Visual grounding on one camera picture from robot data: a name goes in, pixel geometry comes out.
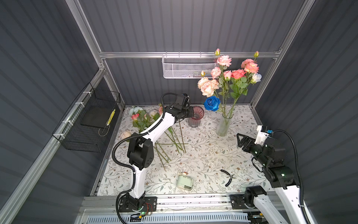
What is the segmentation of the orange pink peony spray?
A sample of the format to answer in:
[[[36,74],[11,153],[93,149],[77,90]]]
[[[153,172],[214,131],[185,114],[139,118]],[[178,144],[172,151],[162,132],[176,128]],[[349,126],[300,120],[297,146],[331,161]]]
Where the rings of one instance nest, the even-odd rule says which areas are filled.
[[[253,59],[246,59],[241,63],[241,68],[235,71],[232,71],[232,76],[230,79],[229,88],[231,90],[230,97],[234,100],[232,108],[229,111],[229,115],[232,116],[234,112],[234,107],[238,102],[239,98],[248,94],[248,87],[250,84],[254,85],[261,81],[262,76],[258,73],[259,66],[257,58],[259,57],[259,52],[254,53]]]

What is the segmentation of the white blue rose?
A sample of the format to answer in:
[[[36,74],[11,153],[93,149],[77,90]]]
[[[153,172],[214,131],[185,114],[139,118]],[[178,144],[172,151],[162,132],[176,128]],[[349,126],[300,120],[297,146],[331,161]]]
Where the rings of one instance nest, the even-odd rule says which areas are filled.
[[[255,73],[252,77],[251,77],[251,83],[252,84],[256,84],[258,82],[261,82],[261,79],[262,79],[262,75],[261,74],[258,74],[258,73]]]

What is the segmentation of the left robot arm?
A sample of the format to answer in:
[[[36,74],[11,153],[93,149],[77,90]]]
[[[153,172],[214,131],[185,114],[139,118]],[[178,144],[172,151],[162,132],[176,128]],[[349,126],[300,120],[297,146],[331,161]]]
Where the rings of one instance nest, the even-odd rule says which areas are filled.
[[[154,160],[154,146],[158,138],[177,121],[194,116],[193,106],[173,104],[163,108],[163,113],[151,126],[141,133],[134,133],[116,144],[112,150],[113,161],[132,171],[131,188],[124,191],[130,206],[140,210],[145,204],[145,177],[147,168]],[[117,160],[116,150],[120,144],[129,141],[127,157],[129,164]]]

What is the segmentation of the pink rose stem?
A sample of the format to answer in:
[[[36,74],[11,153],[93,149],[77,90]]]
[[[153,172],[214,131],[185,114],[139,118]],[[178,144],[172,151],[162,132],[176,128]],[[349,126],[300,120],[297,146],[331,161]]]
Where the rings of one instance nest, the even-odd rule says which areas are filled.
[[[224,79],[225,79],[226,81],[229,81],[229,80],[231,79],[231,77],[232,77],[232,72],[231,72],[231,71],[225,71],[225,72],[223,73],[223,75],[224,75]]]

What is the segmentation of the cream rose stem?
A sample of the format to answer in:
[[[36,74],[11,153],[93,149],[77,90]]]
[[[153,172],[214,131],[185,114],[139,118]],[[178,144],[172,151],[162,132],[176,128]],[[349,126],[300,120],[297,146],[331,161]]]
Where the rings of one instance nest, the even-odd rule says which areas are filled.
[[[214,92],[219,89],[219,83],[216,80],[207,81],[205,84],[203,84],[200,88],[200,91],[202,92],[203,96],[206,96],[207,98],[214,95]]]

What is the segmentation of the pink peony flower spray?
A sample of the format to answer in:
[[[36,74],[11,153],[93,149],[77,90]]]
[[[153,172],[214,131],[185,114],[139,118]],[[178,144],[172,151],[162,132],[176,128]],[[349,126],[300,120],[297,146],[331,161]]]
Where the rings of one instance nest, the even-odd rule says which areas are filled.
[[[220,69],[221,71],[221,75],[219,78],[219,89],[217,90],[217,92],[219,93],[219,98],[221,98],[221,103],[224,109],[224,102],[223,102],[223,92],[222,92],[222,87],[223,87],[223,73],[225,71],[227,71],[228,67],[230,67],[230,65],[232,64],[232,58],[229,57],[229,55],[222,55],[221,54],[221,50],[219,48],[217,48],[214,52],[215,55],[215,60],[214,62],[217,64],[215,68]]]

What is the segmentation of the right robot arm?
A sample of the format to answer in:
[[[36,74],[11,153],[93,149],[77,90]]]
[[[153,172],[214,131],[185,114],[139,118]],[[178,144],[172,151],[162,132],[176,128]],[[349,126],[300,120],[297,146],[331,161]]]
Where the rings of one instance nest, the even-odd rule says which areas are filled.
[[[298,171],[284,165],[285,148],[273,138],[272,131],[259,132],[251,138],[237,134],[238,147],[252,155],[262,166],[263,173],[272,189],[278,195],[292,224],[314,224],[304,201],[304,189]],[[261,186],[247,187],[244,203],[248,208],[257,208],[270,224],[285,224],[286,220],[272,204],[267,192]]]

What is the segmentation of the coral red rose stem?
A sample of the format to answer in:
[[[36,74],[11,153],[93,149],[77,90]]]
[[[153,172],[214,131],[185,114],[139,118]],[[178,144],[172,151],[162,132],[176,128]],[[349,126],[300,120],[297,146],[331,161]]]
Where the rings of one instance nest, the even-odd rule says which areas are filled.
[[[224,102],[224,115],[232,116],[234,111],[234,105],[238,101],[239,97],[244,95],[246,96],[248,93],[248,79],[246,77],[246,71],[240,69],[231,71],[232,77],[229,81],[226,81],[223,77],[223,102]],[[229,98],[234,100],[233,106],[231,109],[226,109],[226,102]]]

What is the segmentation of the dark red glass vase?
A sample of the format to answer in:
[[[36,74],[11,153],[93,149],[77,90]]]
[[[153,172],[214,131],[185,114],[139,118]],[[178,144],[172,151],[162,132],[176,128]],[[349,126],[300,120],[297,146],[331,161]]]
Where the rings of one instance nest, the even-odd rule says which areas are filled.
[[[193,107],[193,116],[188,118],[187,123],[190,127],[196,128],[201,125],[201,120],[204,117],[204,110],[200,106]]]

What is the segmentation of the cream white flower spray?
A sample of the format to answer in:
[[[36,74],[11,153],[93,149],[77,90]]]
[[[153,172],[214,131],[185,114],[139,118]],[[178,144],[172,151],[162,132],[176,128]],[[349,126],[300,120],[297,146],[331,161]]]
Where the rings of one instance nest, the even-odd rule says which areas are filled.
[[[204,77],[204,72],[201,73],[202,78],[198,81],[198,89],[201,91],[202,95],[207,97],[203,105],[206,110],[213,112],[224,112],[221,100],[219,99],[219,93],[217,90],[220,88],[219,78],[221,71],[218,68],[215,68],[211,72],[212,78],[209,79]]]

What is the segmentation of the clear frosted glass vase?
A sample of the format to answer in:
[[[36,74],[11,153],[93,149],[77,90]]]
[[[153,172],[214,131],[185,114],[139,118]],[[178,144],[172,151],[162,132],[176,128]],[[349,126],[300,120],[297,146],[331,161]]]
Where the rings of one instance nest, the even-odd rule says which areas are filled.
[[[219,124],[216,128],[216,131],[215,131],[219,137],[224,137],[227,135],[230,124],[231,124],[231,119],[232,119],[232,116],[222,115],[220,122],[219,122]]]

